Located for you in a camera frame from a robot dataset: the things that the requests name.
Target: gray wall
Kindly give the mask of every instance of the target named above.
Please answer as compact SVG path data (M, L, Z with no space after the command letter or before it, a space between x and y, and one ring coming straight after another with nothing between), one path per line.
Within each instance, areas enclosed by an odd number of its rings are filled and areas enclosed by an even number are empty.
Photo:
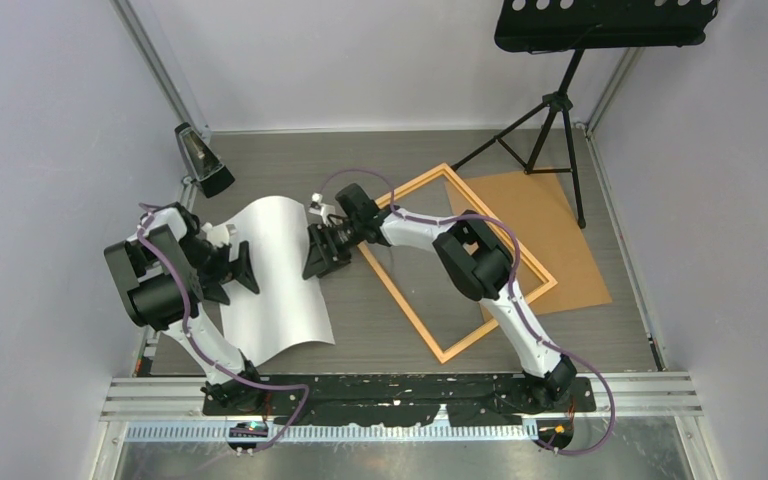
M708 34L646 50L597 135L670 363L729 478L768 478L768 2Z
M572 55L496 47L500 0L138 1L214 131L498 127L557 89ZM574 118L589 118L621 54L584 56Z
M136 346L102 249L174 199L175 124L109 2L0 1L0 478L86 472Z

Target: gray wooden floor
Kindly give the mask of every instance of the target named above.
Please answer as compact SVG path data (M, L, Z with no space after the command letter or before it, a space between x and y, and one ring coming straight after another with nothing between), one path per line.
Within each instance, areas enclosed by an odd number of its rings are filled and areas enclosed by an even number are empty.
M527 155L536 133L516 131L506 140L521 155ZM267 195L284 195L306 204L310 194L329 174L353 166L373 169L394 185L400 185L435 165L454 163L492 134L489 131L437 131L215 136L211 147L237 181L212 199L199 196L195 213L202 221L222 222L249 202ZM575 135L587 217L584 234L614 301L609 305L544 315L540 320L556 343L584 356L603 371L652 370L654 361L594 166L584 136L580 131ZM567 164L563 133L553 131L538 166ZM469 178L516 171L517 167L500 146L493 146L461 168L459 174ZM350 182L362 185L373 198L386 190L374 177L347 174L335 179L322 193L326 198L333 198L337 190ZM561 183L567 197L573 198L569 175L562 175ZM417 212L451 214L442 185L421 189L399 203ZM477 305L452 288L436 257L409 248L381 247L375 252L443 348L480 324ZM262 365L261 372L521 370L513 348L500 329L440 365L360 254L356 254L348 267L322 279L321 285L337 344L293 347ZM219 323L218 308L208 305L207 311ZM201 371L181 347L163 336L152 373L183 375Z

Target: cable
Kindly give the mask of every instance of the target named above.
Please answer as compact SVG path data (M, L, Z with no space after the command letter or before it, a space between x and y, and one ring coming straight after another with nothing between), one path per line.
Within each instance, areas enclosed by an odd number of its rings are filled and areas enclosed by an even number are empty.
M172 265L172 262L169 260L169 258L166 257L166 255L163 254L163 252L160 251L159 248L157 248L153 243L148 241L145 238L145 232L146 229L151 226L151 222L154 221L154 212L157 210L156 208L152 208L152 206L149 205L140 205L145 211L146 216L142 219L139 226L137 227L137 240L145 247L147 248L151 253L154 254L155 257L162 263L166 269L169 271L169 274L172 276L172 280L175 281L175 285L178 287L178 292L181 294L181 299L184 302L184 319L183 319L183 330L184 330L184 336L187 339L187 342L190 344L190 347L192 347L193 351L198 355L202 361L210 365L211 367L215 368L216 370L219 370L220 372L224 373L225 375L228 375L229 377L233 378L237 382L252 388L258 388L260 390L266 390L269 392L287 392L287 391L295 391L295 390L303 390L304 394L302 394L302 398L299 401L299 404L296 406L296 409L293 410L293 414L290 415L289 420L287 420L287 423L284 425L281 430L278 431L278 433L275 434L271 439L268 441L258 445L252 450L252 453L255 452L261 452L263 450L266 450L267 448L271 447L275 444L275 442L281 438L281 436L284 435L284 432L287 431L287 428L292 425L296 419L298 418L299 414L302 411L302 408L304 407L305 402L307 402L307 397L310 394L310 387L308 387L305 384L297 384L297 385L268 385L265 383L258 383L253 382L249 379L243 378L239 375L237 375L236 372L232 372L231 370L228 370L224 366L217 363L216 360L213 360L207 356L207 354L202 351L202 349L198 346L195 339L193 339L192 334L190 333L190 311L191 311L191 305L190 305L190 296L187 294L187 288L184 286L184 282L181 279L181 274L178 272L177 269L175 269L175 266Z
M495 218L491 218L491 217L485 216L485 215L479 215L477 213L468 213L468 214L464 214L464 215L458 215L458 216L454 216L454 217L445 218L443 220L431 220L431 219L428 219L428 218L415 217L413 215L403 215L396 208L396 190L395 190L395 188L393 188L393 184L390 183L390 181L387 180L387 178L385 178L383 175L381 175L381 174L379 174L377 172L374 172L372 170L364 169L364 168L347 168L345 170L339 170L337 172L334 172L327 179L325 179L324 182L322 182L322 186L319 188L319 191L317 193L321 194L323 191L325 191L325 187L328 185L328 182L330 182L331 179L333 179L334 177L336 177L338 175L342 175L344 173L349 173L349 172L367 173L369 175L373 175L373 176L378 177L379 179L383 180L384 183L387 184L387 188L390 189L390 212L393 215L395 215L395 216L397 216L397 217L399 217L399 218L401 218L403 220L407 220L407 221L411 221L411 222L417 222L417 223L422 223L422 224L425 224L425 225L450 225L452 223L455 223L455 222L458 222L458 221L461 221L461 220L482 220L484 222L488 222L488 223L492 223L492 224L496 225L497 227L502 229L502 231L505 232L505 234L511 240L511 243L513 244L514 250L515 250L513 267L511 268L511 273L510 273L510 276L508 277L508 295L510 296L511 301L514 304L514 308L516 309L517 314L519 315L520 320L525 325L526 330L528 330L528 333L532 337L534 337L535 340L537 340L537 343L539 343L539 344L545 346L546 348L548 348L550 350L553 350L553 351L555 351L555 352L557 352L557 353L559 353L561 355L566 355L567 357L569 357L572 360L580 363L581 365L584 365L588 370L593 372L593 374L596 375L596 378L598 378L599 381L602 382L602 385L605 386L605 393L608 395L608 403L610 404L610 408L611 408L611 418L610 418L610 421L608 422L608 428L605 431L605 434L602 436L601 439L599 439L598 442L596 442L594 445L592 445L592 446L590 446L588 448L584 448L584 449L580 449L580 450L558 450L558 449L552 447L549 443L544 442L544 441L539 440L539 439L537 440L537 444L540 445L541 447L543 447L546 450L552 450L552 451L555 451L556 453L558 453L560 455L566 455L566 456L585 455L585 454L588 454L588 453L595 452L596 450L602 448L602 446L605 444L605 442L608 441L608 438L613 433L614 426L616 425L616 422L617 422L617 406L616 406L616 403L614 401L614 393L613 393L613 391L611 391L611 386L608 385L608 381L605 379L605 377L602 375L602 373L599 370L597 370L596 367L593 366L593 364L591 364L587 360L579 357L578 355L570 352L569 350L561 348L561 347L559 347L559 346L557 346L557 345L555 345L555 344L545 340L542 336L537 334L537 332L534 330L534 328L531 326L531 324L526 319L525 312L523 312L522 307L519 305L519 302L517 301L516 296L514 294L514 281L516 280L516 272L518 270L519 263L520 263L519 241L516 238L516 234L513 231L511 231L511 229L507 225L502 223L501 221L499 221L499 220L497 220Z

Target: music stand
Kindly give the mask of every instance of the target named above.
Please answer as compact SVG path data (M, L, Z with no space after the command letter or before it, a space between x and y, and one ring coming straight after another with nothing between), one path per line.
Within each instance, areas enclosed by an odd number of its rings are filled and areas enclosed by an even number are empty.
M520 117L508 128L493 136L461 161L452 165L453 170L462 167L476 155L498 142L522 165L526 175L536 173L570 173L578 214L578 226L584 228L584 207L581 204L581 188L578 183L578 167L572 140L572 109L567 90L584 51L592 48L629 48L698 45L705 40L704 28L717 16L718 0L527 0L525 5L514 9L515 0L504 0L494 40L507 52L531 54L554 53L574 50L572 59L561 85L554 93L543 96L540 105ZM528 161L524 161L503 138L544 108L549 114L543 122L540 134ZM549 129L558 113L564 120L569 168L535 169L537 157L549 135Z

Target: curled paper sheet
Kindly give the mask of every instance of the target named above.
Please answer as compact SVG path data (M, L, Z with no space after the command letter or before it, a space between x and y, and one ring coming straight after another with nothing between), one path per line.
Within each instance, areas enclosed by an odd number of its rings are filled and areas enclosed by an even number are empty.
M331 321L316 277L302 280L308 252L304 206L286 197L250 203L226 224L248 240L254 294L232 281L224 285L231 305L221 305L225 338L258 366L304 342L334 344Z

